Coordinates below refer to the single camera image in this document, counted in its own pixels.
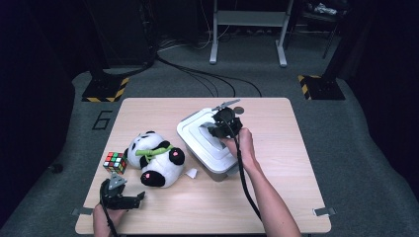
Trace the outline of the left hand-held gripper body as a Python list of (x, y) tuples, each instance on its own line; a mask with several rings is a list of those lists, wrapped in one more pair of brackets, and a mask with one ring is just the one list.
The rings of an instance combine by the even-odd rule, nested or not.
[(125, 209), (123, 191), (126, 179), (113, 172), (100, 187), (100, 202), (105, 208)]

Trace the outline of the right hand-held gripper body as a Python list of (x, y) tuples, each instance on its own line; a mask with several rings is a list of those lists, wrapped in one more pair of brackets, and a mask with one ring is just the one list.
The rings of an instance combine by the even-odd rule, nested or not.
[(239, 99), (222, 103), (215, 108), (216, 113), (212, 116), (214, 127), (219, 127), (222, 130), (223, 138), (235, 137), (242, 127), (240, 118), (238, 118), (234, 110), (229, 107), (229, 105), (236, 102), (239, 102)]

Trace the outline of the white lidded storage box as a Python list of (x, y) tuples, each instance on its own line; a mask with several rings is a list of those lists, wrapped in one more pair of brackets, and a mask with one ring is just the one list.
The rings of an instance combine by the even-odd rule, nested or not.
[(177, 125), (177, 133), (201, 163), (215, 175), (232, 175), (238, 171), (238, 161), (228, 148), (209, 132), (215, 124), (211, 108), (202, 109)]

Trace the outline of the colourful puzzle cube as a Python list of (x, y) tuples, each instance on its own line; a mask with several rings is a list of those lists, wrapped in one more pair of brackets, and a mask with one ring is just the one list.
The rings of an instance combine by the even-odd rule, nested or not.
[(103, 163), (103, 167), (108, 172), (121, 175), (126, 171), (126, 166), (126, 156), (121, 152), (109, 152)]

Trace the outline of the panda plush toy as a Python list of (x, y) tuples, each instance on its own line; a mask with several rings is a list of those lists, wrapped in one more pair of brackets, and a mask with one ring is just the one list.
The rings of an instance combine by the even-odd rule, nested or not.
[(155, 131), (139, 134), (125, 150), (129, 164), (141, 171), (140, 181), (148, 187), (169, 188), (181, 176), (185, 153)]

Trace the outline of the person's left hand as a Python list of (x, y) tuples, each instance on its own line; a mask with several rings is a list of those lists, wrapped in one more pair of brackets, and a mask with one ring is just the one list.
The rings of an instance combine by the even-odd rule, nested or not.
[(94, 237), (113, 237), (108, 217), (114, 226), (118, 227), (126, 213), (126, 209), (107, 209), (107, 213), (105, 213), (103, 207), (98, 203), (93, 210)]

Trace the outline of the person's right hand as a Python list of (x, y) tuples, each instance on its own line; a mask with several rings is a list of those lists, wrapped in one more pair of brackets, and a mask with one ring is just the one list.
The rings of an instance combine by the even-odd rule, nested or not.
[(238, 157), (238, 154), (241, 154), (243, 166), (247, 172), (260, 168), (255, 155), (252, 132), (247, 127), (241, 128), (235, 139), (222, 138), (220, 141), (233, 156)]

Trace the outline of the black yellow striped stand base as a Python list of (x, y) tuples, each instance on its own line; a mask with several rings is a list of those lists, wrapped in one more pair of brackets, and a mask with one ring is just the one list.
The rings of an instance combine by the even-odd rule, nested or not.
[(111, 78), (106, 83), (92, 80), (82, 94), (83, 102), (112, 103), (123, 95), (129, 78)]
[(307, 100), (337, 100), (345, 99), (335, 80), (325, 80), (315, 75), (298, 75), (302, 93)]

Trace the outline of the white metal stand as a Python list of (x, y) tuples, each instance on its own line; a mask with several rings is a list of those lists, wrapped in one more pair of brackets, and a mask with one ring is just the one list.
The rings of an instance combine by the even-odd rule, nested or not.
[(287, 67), (284, 42), (292, 14), (293, 2), (294, 0), (288, 0), (287, 10), (284, 12), (257, 12), (219, 10), (218, 0), (213, 0), (212, 45), (209, 63), (217, 63), (219, 26), (276, 27), (281, 29), (280, 37), (276, 40), (279, 64), (283, 68)]

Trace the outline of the dark cabinet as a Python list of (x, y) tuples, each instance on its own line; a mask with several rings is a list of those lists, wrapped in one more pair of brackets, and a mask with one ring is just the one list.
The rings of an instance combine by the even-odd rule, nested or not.
[(87, 0), (110, 66), (153, 63), (151, 22), (143, 0)]

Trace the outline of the dark chair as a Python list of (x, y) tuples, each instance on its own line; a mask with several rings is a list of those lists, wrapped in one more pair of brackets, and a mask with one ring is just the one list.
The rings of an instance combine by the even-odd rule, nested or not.
[[(322, 3), (328, 8), (335, 9), (337, 14), (335, 16), (330, 16), (326, 14), (314, 13), (311, 9), (311, 5), (318, 3)], [(324, 24), (330, 29), (328, 42), (322, 55), (322, 58), (325, 58), (329, 51), (330, 45), (334, 40), (338, 26), (344, 20), (345, 16), (350, 10), (351, 5), (349, 0), (294, 0), (289, 25), (289, 38), (286, 41), (286, 46), (289, 46), (291, 42), (291, 38), (295, 31), (298, 20), (306, 19), (309, 23), (314, 23), (315, 25)]]

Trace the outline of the crumpled light cloth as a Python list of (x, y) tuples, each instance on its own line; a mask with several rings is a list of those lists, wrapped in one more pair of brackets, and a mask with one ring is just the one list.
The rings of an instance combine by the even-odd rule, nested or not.
[(312, 4), (311, 9), (314, 13), (318, 14), (326, 14), (330, 16), (335, 16), (337, 14), (337, 11), (335, 9), (328, 8), (326, 5), (322, 3)]

